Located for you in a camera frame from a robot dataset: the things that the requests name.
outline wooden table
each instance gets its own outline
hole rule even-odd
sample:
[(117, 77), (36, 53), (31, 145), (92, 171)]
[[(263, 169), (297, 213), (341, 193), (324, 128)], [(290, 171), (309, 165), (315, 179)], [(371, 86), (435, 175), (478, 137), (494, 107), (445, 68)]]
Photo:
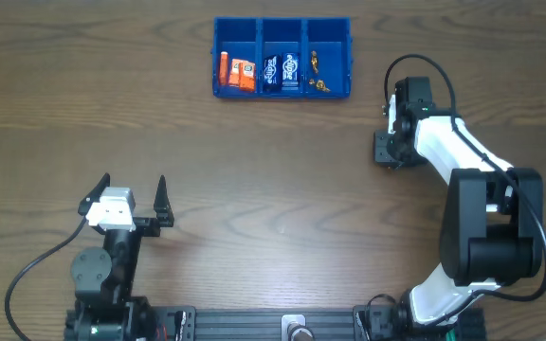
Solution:
[[(353, 91), (342, 101), (233, 101), (211, 93), (212, 18), (352, 18)], [(0, 1), (0, 340), (16, 273), (68, 236), (106, 172), (153, 214), (165, 174), (177, 226), (145, 240), (135, 294), (197, 308), (352, 307), (399, 296), (438, 259), (446, 184), (431, 166), (373, 164), (389, 63), (424, 53), (452, 78), (471, 132), (545, 181), (546, 2)], [(430, 75), (404, 62), (392, 81)], [(59, 340), (70, 262), (86, 228), (31, 270), (12, 310)], [(505, 292), (527, 294), (540, 276)], [(546, 295), (482, 300), (490, 339), (546, 338)]]

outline gold metal object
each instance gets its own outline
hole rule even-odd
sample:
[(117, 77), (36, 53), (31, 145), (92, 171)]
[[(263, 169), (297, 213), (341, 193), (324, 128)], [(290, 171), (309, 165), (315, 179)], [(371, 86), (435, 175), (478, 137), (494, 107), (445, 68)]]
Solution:
[(330, 92), (330, 89), (328, 89), (328, 87), (326, 86), (326, 84), (322, 80), (319, 80), (317, 83), (315, 83), (315, 87), (319, 91)]
[(315, 74), (318, 75), (319, 60), (318, 60), (318, 53), (316, 51), (311, 51), (311, 66), (313, 66), (313, 71), (315, 72)]

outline robotic arm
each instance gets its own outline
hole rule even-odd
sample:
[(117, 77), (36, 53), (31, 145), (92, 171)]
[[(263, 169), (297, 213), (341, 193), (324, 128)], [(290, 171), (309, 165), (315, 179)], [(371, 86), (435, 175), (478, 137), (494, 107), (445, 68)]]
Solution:
[[(495, 293), (520, 278), (535, 276), (540, 268), (543, 248), (546, 251), (540, 225), (540, 175), (532, 169), (513, 168), (488, 151), (456, 117), (453, 90), (439, 65), (426, 57), (409, 57), (424, 59), (440, 70), (450, 89), (452, 108), (436, 107), (428, 78), (408, 77), (395, 84), (386, 107), (388, 129), (374, 134), (377, 164), (398, 169), (430, 162), (448, 184), (441, 263), (394, 307), (393, 328), (398, 334), (450, 326), (482, 295), (525, 301), (546, 290), (545, 273), (532, 296)], [(393, 63), (387, 77), (397, 62), (409, 57)], [(509, 216), (509, 222), (488, 224), (490, 212)]]

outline blue plastic bin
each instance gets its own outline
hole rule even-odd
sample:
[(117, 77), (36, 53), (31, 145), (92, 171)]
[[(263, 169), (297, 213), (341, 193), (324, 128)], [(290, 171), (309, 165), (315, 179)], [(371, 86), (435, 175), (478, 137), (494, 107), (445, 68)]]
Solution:
[[(351, 21), (349, 18), (230, 18), (214, 19), (212, 47), (212, 92), (218, 98), (251, 99), (343, 99), (351, 94), (353, 58), (351, 55)], [(318, 53), (319, 74), (311, 67), (311, 51)], [(232, 59), (256, 63), (256, 91), (220, 86), (220, 53)], [(284, 52), (299, 54), (298, 90), (263, 91), (264, 58)], [(329, 93), (309, 85), (309, 79), (323, 80)]]

